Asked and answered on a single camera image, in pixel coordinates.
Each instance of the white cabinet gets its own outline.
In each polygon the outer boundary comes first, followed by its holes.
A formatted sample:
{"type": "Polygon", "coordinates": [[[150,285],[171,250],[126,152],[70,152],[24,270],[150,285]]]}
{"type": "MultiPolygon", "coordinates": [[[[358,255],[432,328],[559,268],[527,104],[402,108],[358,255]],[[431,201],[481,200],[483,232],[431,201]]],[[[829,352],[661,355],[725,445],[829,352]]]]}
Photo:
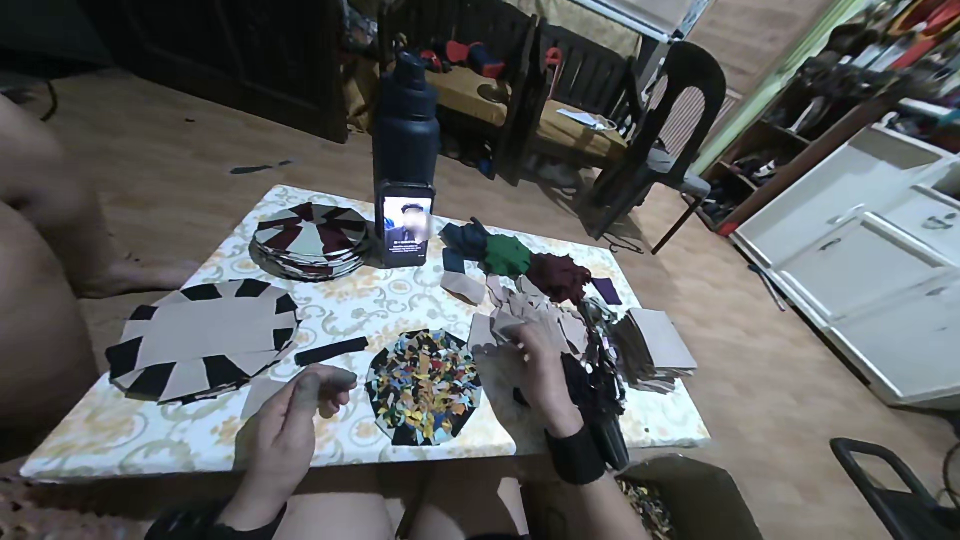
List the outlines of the white cabinet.
{"type": "Polygon", "coordinates": [[[960,282],[932,284],[836,331],[900,399],[927,401],[960,387],[960,282]]]}
{"type": "Polygon", "coordinates": [[[778,270],[822,317],[858,308],[944,275],[948,259],[870,212],[828,234],[778,270]]]}
{"type": "Polygon", "coordinates": [[[957,156],[873,126],[731,239],[880,399],[960,409],[958,194],[957,156]]]}
{"type": "Polygon", "coordinates": [[[946,152],[882,128],[861,131],[737,231],[769,265],[784,262],[837,225],[883,208],[921,174],[943,177],[946,152]]]}

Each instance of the wooden floor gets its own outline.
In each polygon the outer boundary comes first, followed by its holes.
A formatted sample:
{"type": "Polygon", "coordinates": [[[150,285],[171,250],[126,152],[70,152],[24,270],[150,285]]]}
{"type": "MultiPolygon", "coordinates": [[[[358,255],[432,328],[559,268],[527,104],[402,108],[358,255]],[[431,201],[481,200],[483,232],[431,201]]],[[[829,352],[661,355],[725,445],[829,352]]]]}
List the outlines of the wooden floor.
{"type": "MultiPolygon", "coordinates": [[[[98,186],[117,241],[141,257],[205,260],[274,184],[372,201],[365,135],[335,144],[118,72],[56,86],[50,126],[98,186]],[[293,163],[228,173],[282,160],[293,163]]],[[[490,182],[441,158],[436,187],[440,215],[596,244],[536,184],[490,182]]],[[[657,240],[683,209],[675,192],[654,189],[634,220],[657,240]]],[[[831,437],[886,446],[931,491],[942,487],[941,459],[954,442],[947,423],[884,406],[797,314],[776,309],[746,261],[699,220],[656,257],[616,257],[642,304],[670,314],[700,364],[689,387],[713,442],[683,454],[732,473],[766,538],[887,537],[830,452],[831,437]]],[[[97,350],[116,342],[133,307],[159,296],[84,301],[97,350]]]]}

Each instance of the black wrist band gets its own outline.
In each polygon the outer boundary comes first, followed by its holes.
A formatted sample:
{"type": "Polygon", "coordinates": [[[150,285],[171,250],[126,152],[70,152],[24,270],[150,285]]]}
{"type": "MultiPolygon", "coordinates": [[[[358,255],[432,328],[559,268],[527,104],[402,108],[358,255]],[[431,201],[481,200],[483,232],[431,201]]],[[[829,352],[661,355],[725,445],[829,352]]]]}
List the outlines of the black wrist band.
{"type": "Polygon", "coordinates": [[[547,433],[546,446],[553,458],[553,468],[566,483],[589,484],[599,480],[607,472],[607,463],[600,456],[586,424],[577,434],[564,439],[547,433]]]}
{"type": "Polygon", "coordinates": [[[214,524],[206,534],[206,540],[271,540],[280,527],[283,515],[287,513],[286,503],[269,524],[254,530],[236,530],[222,523],[214,524]]]}
{"type": "Polygon", "coordinates": [[[284,504],[271,523],[254,530],[235,530],[217,523],[227,503],[218,501],[165,512],[150,526],[145,540],[271,540],[287,511],[284,504]]]}

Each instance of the stack of paper circles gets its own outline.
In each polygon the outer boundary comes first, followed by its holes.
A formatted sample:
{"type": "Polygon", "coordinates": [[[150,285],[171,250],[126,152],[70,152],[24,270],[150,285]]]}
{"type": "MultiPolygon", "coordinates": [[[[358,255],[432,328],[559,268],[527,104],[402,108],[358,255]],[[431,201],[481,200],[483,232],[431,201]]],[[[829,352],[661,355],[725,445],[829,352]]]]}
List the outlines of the stack of paper circles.
{"type": "Polygon", "coordinates": [[[287,291],[257,280],[210,283],[138,307],[107,349],[110,381],[127,397],[191,403],[236,390],[296,346],[287,291]]]}
{"type": "Polygon", "coordinates": [[[261,221],[251,247],[282,278],[326,282],[363,266],[370,245],[367,220],[356,210],[304,203],[261,221]]]}
{"type": "Polygon", "coordinates": [[[436,446],[458,434],[483,387],[467,344],[446,331],[410,331],[371,362],[367,394],[394,446],[436,446]]]}

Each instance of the phone screen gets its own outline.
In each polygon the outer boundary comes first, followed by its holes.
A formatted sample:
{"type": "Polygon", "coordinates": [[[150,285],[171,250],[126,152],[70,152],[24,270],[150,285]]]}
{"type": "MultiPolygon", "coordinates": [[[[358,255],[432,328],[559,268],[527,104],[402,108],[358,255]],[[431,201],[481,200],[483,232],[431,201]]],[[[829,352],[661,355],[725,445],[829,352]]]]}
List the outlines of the phone screen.
{"type": "Polygon", "coordinates": [[[433,199],[384,197],[383,242],[391,254],[426,258],[433,199]]]}

